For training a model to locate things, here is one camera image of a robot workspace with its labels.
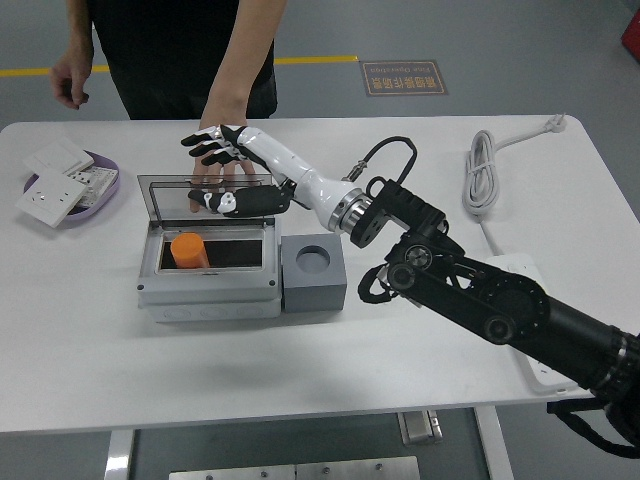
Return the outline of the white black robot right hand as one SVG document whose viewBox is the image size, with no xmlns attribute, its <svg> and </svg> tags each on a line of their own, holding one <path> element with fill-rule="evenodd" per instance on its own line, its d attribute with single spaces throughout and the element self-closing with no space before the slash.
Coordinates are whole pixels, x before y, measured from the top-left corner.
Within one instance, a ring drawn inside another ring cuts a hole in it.
<svg viewBox="0 0 640 480">
<path fill-rule="evenodd" d="M 330 232 L 345 231 L 362 191 L 350 181 L 324 177 L 301 157 L 260 129 L 219 125 L 181 140 L 189 155 L 204 165 L 252 161 L 266 169 L 278 186 L 292 189 L 292 199 L 315 212 Z"/>
</svg>

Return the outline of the person's left hand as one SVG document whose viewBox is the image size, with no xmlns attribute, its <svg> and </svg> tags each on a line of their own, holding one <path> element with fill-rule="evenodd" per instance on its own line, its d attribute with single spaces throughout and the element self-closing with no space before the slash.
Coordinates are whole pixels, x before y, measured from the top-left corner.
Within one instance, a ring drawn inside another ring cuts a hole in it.
<svg viewBox="0 0 640 480">
<path fill-rule="evenodd" d="M 213 111 L 206 108 L 201 117 L 199 129 L 202 130 L 219 125 L 246 126 L 247 119 L 242 113 L 234 111 L 226 112 L 223 110 Z M 219 177 L 231 178 L 237 173 L 238 168 L 241 168 L 242 172 L 246 175 L 255 174 L 253 163 L 249 160 L 231 161 L 225 165 L 219 163 L 204 165 L 204 159 L 204 156 L 200 156 L 194 160 L 193 174 L 198 176 L 199 180 L 207 179 L 213 182 Z"/>
</svg>

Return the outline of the person's right hand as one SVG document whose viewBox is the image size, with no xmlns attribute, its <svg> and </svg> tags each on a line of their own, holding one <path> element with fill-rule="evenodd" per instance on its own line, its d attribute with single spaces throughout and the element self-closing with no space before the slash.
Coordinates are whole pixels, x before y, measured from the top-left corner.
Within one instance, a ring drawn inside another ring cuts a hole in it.
<svg viewBox="0 0 640 480">
<path fill-rule="evenodd" d="M 85 83 L 92 71 L 92 54 L 69 50 L 50 69 L 49 80 L 54 99 L 63 106 L 79 110 L 88 102 Z"/>
</svg>

